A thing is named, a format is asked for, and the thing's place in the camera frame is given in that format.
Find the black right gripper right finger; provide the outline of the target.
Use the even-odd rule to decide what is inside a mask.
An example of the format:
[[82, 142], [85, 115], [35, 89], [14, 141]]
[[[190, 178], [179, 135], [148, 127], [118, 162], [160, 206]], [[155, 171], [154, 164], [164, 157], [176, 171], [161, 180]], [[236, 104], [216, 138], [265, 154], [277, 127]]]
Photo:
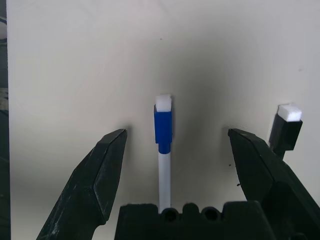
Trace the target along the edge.
[[318, 240], [320, 208], [292, 169], [253, 133], [230, 128], [240, 186], [260, 203], [278, 240]]

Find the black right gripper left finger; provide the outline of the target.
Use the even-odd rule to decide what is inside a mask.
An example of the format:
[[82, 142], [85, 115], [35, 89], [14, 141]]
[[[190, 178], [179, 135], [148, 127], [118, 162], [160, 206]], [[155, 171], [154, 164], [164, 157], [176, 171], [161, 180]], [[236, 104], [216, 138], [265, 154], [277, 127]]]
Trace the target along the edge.
[[73, 170], [37, 239], [90, 240], [109, 220], [118, 190], [127, 130], [106, 134]]

